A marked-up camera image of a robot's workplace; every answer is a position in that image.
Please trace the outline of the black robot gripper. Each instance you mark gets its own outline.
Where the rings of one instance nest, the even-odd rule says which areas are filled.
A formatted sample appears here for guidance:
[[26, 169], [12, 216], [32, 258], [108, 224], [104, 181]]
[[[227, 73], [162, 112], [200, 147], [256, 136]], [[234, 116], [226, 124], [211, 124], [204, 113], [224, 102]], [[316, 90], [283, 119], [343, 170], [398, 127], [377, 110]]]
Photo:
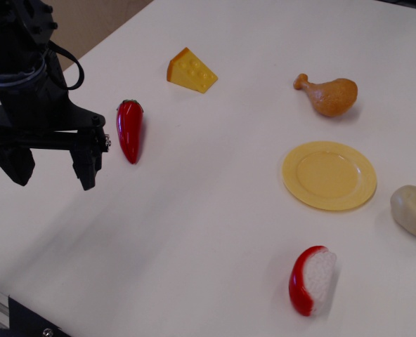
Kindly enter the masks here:
[[103, 131], [103, 116], [69, 99], [84, 73], [68, 86], [59, 55], [74, 59], [52, 41], [34, 48], [0, 42], [0, 167], [14, 183], [26, 186], [35, 167], [28, 148], [69, 150], [74, 172], [87, 191], [96, 185], [110, 139]]

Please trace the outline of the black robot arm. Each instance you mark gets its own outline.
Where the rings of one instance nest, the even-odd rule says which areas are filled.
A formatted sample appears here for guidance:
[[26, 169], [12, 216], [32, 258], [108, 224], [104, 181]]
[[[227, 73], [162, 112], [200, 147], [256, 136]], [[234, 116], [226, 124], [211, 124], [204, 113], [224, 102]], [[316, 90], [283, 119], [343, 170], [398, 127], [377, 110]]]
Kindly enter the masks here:
[[42, 1], [0, 1], [0, 167], [26, 185], [34, 149], [66, 150], [85, 190], [95, 185], [110, 146], [105, 119], [69, 97], [60, 56], [51, 41], [53, 9]]

